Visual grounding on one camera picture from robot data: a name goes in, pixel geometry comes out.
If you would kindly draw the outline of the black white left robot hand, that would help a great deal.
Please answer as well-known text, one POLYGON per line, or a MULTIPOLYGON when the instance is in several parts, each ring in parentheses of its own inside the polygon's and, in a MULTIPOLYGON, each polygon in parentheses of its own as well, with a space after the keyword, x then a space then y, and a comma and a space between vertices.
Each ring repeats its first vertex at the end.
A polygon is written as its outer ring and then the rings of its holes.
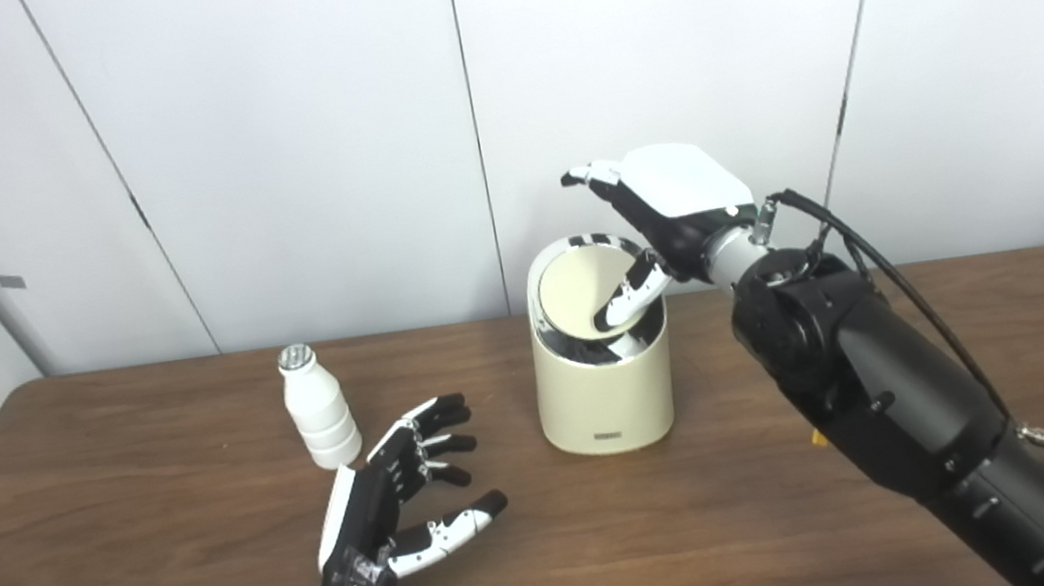
POLYGON ((473 436, 449 433, 471 418, 461 393, 440 395, 403 414, 369 452, 361 468, 340 468, 323 520, 319 586, 398 586, 455 553, 508 505, 501 490, 468 506, 403 528, 400 516, 432 483, 468 486, 471 474, 438 460, 475 450, 473 436))

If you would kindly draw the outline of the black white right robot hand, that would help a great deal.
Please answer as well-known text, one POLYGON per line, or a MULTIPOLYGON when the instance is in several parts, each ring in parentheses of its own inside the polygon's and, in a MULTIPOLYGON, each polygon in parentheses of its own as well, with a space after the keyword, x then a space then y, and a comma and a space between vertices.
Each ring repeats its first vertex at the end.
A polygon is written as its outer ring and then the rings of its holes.
POLYGON ((602 333, 647 309, 671 282, 695 280, 733 294, 766 255, 751 241, 758 218, 752 190, 695 145, 641 147, 624 159, 571 168, 559 180, 610 204, 649 244, 593 313, 602 333))

